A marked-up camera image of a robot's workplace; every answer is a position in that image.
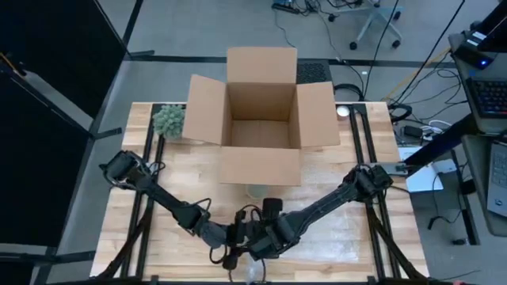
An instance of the wooden tabletop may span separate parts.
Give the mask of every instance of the wooden tabletop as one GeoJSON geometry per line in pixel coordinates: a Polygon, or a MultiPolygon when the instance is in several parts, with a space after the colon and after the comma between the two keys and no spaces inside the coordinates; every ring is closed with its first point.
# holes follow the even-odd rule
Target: wooden tabletop
{"type": "MultiPolygon", "coordinates": [[[[142,155],[152,104],[132,104],[124,134],[124,150],[132,150],[142,155]]],[[[386,104],[365,104],[378,161],[398,162],[398,147],[386,104]]],[[[270,197],[283,199],[284,211],[301,209],[334,190],[343,176],[356,164],[349,120],[337,123],[340,124],[340,146],[312,147],[303,151],[303,186],[269,189],[270,197]]],[[[358,122],[358,125],[364,157],[368,161],[362,123],[358,122]]],[[[154,160],[157,143],[158,140],[154,138],[151,162],[154,160]]],[[[248,203],[261,206],[261,201],[248,197],[244,185],[217,182],[218,155],[219,147],[209,143],[166,142],[162,160],[167,164],[167,168],[161,171],[158,182],[180,200],[194,202],[206,197],[212,198],[212,220],[229,224],[233,222],[234,213],[239,208],[248,203]]],[[[395,180],[395,184],[406,187],[402,179],[395,180]]],[[[93,262],[92,276],[106,268],[125,242],[134,195],[133,191],[112,189],[93,262]]],[[[396,243],[416,269],[427,276],[425,256],[409,194],[391,188],[387,191],[387,209],[396,243]]],[[[134,274],[138,248],[139,241],[132,254],[131,275],[134,274]]],[[[222,249],[217,250],[214,258],[218,259],[222,253],[222,249]]],[[[391,276],[385,246],[383,253],[387,276],[391,276]]],[[[160,280],[228,280],[227,272],[221,265],[212,264],[208,254],[209,247],[203,241],[189,236],[176,224],[167,210],[155,205],[144,279],[158,275],[160,280]]],[[[259,264],[252,266],[247,257],[243,255],[240,258],[238,268],[232,274],[234,281],[245,280],[249,266],[256,268],[261,274],[259,264]]],[[[268,281],[365,281],[367,276],[376,276],[364,205],[351,202],[339,207],[310,226],[301,242],[284,253],[280,259],[267,260],[266,267],[268,281]]]]}

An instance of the computer keyboard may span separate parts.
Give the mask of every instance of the computer keyboard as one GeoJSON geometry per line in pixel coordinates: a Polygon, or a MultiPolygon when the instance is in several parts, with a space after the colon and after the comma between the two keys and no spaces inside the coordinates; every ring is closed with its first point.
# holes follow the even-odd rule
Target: computer keyboard
{"type": "Polygon", "coordinates": [[[507,118],[507,79],[467,80],[481,117],[507,118]]]}

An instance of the gray floor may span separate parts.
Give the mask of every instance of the gray floor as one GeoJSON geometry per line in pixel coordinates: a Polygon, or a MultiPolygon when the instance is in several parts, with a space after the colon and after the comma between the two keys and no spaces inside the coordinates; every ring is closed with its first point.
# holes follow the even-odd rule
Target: gray floor
{"type": "MultiPolygon", "coordinates": [[[[117,32],[122,35],[135,0],[99,2],[117,32]]],[[[326,1],[321,2],[324,10],[333,10],[326,1]]],[[[383,1],[383,5],[391,5],[394,2],[383,1]]],[[[459,32],[471,21],[483,18],[496,3],[496,0],[467,1],[449,32],[459,32]]],[[[157,55],[225,56],[227,48],[232,46],[287,46],[282,32],[274,25],[274,13],[269,5],[269,0],[144,0],[128,48],[130,51],[154,49],[157,55]]],[[[380,47],[378,59],[424,60],[458,5],[458,0],[400,1],[400,6],[404,6],[405,10],[396,26],[402,31],[404,40],[398,49],[392,49],[391,42],[394,37],[387,34],[380,47]]],[[[365,19],[343,15],[334,23],[326,21],[330,27],[332,41],[344,58],[372,58],[383,28],[378,22],[372,25],[357,51],[348,49],[349,42],[355,38],[365,19]]],[[[289,40],[298,48],[299,57],[332,59],[336,56],[329,45],[322,19],[317,15],[301,17],[278,12],[278,20],[279,24],[287,29],[289,40]]],[[[436,52],[446,47],[448,43],[444,38],[436,52]]],[[[360,73],[368,71],[365,66],[356,68],[360,73]]],[[[386,96],[404,77],[415,70],[398,67],[374,68],[369,82],[368,99],[377,101],[386,96]]],[[[335,83],[359,84],[357,75],[349,68],[332,66],[331,72],[335,83]]],[[[221,63],[124,62],[112,88],[112,97],[101,130],[124,127],[133,101],[186,101],[191,74],[225,80],[226,69],[221,63]]],[[[83,125],[90,123],[90,119],[76,111],[60,94],[40,82],[33,74],[31,82],[53,101],[59,102],[62,108],[78,118],[83,125]]],[[[430,97],[454,84],[454,78],[439,78],[433,75],[422,82],[407,101],[430,97]]],[[[415,104],[415,115],[431,116],[444,107],[444,101],[453,93],[453,90],[449,90],[435,100],[415,104]]],[[[338,101],[355,101],[356,95],[340,91],[337,92],[336,98],[338,101]]],[[[464,93],[461,90],[455,101],[462,99],[464,93]]],[[[468,106],[461,104],[441,113],[435,119],[454,123],[469,112],[468,106]]],[[[97,142],[93,148],[63,237],[61,253],[95,249],[109,194],[108,185],[102,179],[97,165],[109,160],[120,149],[121,139],[120,136],[104,139],[97,142]]],[[[437,193],[436,197],[442,211],[448,217],[454,217],[458,209],[456,179],[448,174],[444,178],[444,186],[446,191],[437,193]]],[[[412,196],[429,272],[431,276],[440,279],[478,269],[480,272],[463,279],[471,283],[499,284],[499,280],[507,278],[502,263],[507,257],[507,239],[493,237],[488,233],[477,197],[471,195],[470,199],[482,242],[480,246],[450,244],[452,239],[465,236],[461,219],[452,226],[439,223],[433,230],[428,231],[427,223],[434,215],[431,195],[423,193],[412,196]]],[[[1,248],[16,250],[5,246],[1,248]]],[[[85,279],[90,268],[91,262],[55,266],[51,271],[50,281],[85,279]]]]}

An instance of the open cardboard box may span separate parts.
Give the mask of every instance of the open cardboard box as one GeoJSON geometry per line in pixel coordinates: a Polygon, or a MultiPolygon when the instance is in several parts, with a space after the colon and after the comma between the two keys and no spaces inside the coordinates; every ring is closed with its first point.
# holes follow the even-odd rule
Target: open cardboard box
{"type": "Polygon", "coordinates": [[[221,148],[223,183],[301,185],[300,149],[339,145],[331,82],[296,85],[297,51],[233,47],[227,83],[193,75],[183,137],[221,148]]]}

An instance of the office chair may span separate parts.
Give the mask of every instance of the office chair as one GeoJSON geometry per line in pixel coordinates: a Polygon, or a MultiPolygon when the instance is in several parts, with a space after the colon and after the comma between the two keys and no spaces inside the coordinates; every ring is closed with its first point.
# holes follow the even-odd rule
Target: office chair
{"type": "MultiPolygon", "coordinates": [[[[364,23],[363,28],[360,30],[359,35],[357,35],[356,40],[351,42],[349,44],[349,47],[351,50],[357,49],[357,43],[361,40],[361,38],[364,36],[370,25],[372,24],[373,20],[381,20],[383,24],[385,25],[389,21],[389,16],[392,13],[393,6],[380,6],[380,0],[365,0],[361,5],[365,5],[368,7],[361,7],[361,8],[355,8],[355,9],[347,9],[343,11],[338,11],[337,13],[332,13],[328,16],[328,20],[330,22],[334,21],[334,19],[343,14],[369,14],[368,19],[364,23]]],[[[403,7],[398,6],[396,7],[396,11],[393,15],[394,21],[398,20],[400,16],[402,15],[403,7]]],[[[393,48],[397,48],[402,43],[402,34],[398,29],[393,25],[393,22],[391,21],[389,23],[389,27],[387,28],[388,31],[392,32],[398,39],[395,40],[392,44],[393,48]]]]}

